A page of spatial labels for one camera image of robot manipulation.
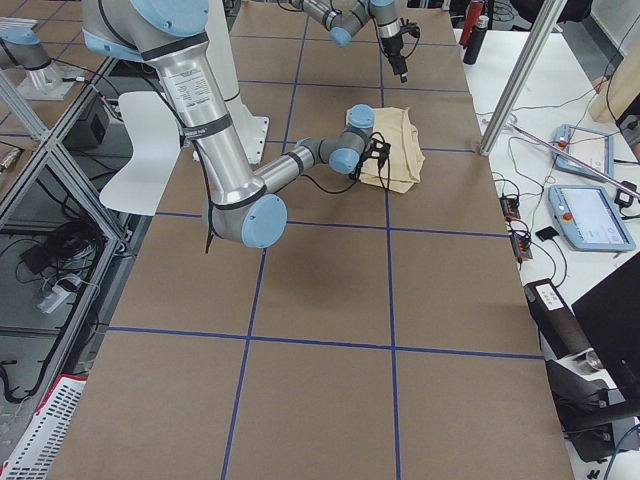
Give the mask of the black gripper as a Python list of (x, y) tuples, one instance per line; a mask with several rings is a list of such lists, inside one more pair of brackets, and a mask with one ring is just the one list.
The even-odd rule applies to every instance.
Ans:
[(360, 155), (354, 171), (349, 174), (349, 178), (351, 180), (359, 180), (364, 163), (368, 160), (375, 160), (377, 162), (378, 178), (382, 179), (382, 169), (388, 162), (389, 156), (390, 144), (386, 141), (381, 132), (373, 132), (369, 136), (369, 144), (367, 148)]
[(404, 48), (403, 36), (405, 34), (419, 40), (420, 27), (416, 22), (403, 18), (382, 26), (383, 54), (389, 61), (393, 72), (400, 73), (399, 78), (402, 83), (406, 83), (408, 80), (406, 56), (402, 54), (402, 49)]

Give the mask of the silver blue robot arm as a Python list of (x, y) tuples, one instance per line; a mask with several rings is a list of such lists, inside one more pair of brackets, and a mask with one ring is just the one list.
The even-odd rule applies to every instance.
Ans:
[(401, 18), (394, 1), (356, 1), (348, 11), (335, 8), (331, 1), (299, 0), (289, 4), (321, 24), (340, 47), (347, 46), (368, 23), (375, 24), (378, 47), (393, 74), (402, 83), (408, 80), (407, 59), (421, 37), (416, 22)]
[(107, 57), (154, 68), (169, 108), (194, 145), (205, 175), (209, 236), (267, 248), (288, 218), (280, 189), (317, 165), (349, 175), (371, 148), (375, 113), (353, 106), (336, 139), (305, 139), (253, 170), (206, 57), (206, 1), (85, 1), (86, 46)]

